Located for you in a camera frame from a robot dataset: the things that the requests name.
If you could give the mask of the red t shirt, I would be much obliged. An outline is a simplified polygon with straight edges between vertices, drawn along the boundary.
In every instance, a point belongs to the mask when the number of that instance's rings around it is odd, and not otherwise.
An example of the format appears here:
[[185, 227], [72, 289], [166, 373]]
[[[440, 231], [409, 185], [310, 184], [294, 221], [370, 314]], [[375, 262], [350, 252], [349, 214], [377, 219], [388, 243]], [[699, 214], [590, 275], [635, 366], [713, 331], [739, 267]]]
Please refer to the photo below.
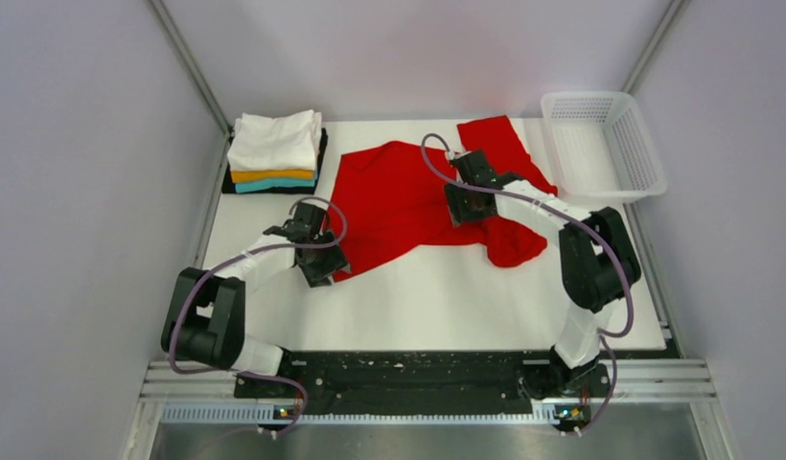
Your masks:
[[544, 238], [504, 218], [453, 226], [445, 181], [424, 162], [417, 145], [390, 141], [343, 155], [330, 201], [335, 233], [350, 270], [338, 282], [389, 263], [419, 245], [482, 244], [492, 265], [511, 268], [538, 257]]

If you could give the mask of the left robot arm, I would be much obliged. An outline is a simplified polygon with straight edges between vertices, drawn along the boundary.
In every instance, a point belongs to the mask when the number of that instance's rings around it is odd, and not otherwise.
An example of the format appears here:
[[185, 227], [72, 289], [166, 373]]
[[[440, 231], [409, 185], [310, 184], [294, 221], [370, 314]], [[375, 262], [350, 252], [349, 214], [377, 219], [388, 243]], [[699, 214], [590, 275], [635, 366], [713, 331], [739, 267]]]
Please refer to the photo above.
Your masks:
[[346, 233], [346, 228], [336, 235], [321, 225], [289, 219], [211, 268], [182, 270], [162, 335], [172, 370], [257, 375], [269, 395], [288, 393], [294, 372], [283, 363], [286, 351], [245, 332], [246, 298], [276, 275], [300, 268], [305, 251], [318, 255], [338, 249]]

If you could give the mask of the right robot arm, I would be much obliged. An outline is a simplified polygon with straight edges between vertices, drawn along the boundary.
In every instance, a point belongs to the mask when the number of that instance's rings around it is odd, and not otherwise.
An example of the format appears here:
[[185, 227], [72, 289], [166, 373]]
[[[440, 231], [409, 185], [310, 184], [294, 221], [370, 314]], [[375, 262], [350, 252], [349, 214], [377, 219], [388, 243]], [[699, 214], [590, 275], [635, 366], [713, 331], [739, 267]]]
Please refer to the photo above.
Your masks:
[[502, 218], [557, 247], [569, 306], [532, 390], [536, 398], [575, 394], [595, 369], [607, 335], [600, 314], [617, 300], [630, 302], [641, 275], [623, 218], [612, 207], [588, 211], [512, 172], [498, 174], [480, 150], [447, 157], [457, 171], [444, 188], [454, 225]]

